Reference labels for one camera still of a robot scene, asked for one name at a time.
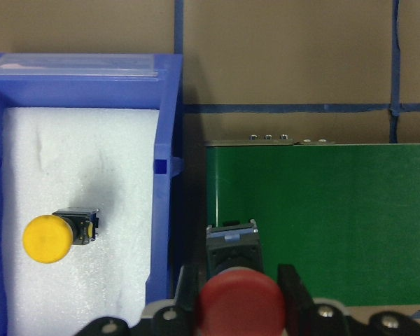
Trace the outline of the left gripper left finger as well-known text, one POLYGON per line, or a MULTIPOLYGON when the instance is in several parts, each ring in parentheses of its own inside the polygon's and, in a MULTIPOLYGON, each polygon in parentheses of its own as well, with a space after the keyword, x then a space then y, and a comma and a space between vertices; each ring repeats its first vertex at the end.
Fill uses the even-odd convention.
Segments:
POLYGON ((175 329, 178 335, 194 335, 199 295, 199 267, 196 264, 182 266, 175 294, 174 310, 178 321, 175 329))

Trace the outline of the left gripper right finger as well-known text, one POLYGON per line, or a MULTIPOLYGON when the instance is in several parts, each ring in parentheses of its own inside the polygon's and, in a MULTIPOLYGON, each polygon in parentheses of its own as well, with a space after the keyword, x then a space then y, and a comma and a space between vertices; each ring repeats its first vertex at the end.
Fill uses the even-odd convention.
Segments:
POLYGON ((296 268, 289 264, 279 264, 277 283, 285 302, 286 332, 288 335, 310 335, 309 311, 314 301, 296 268))

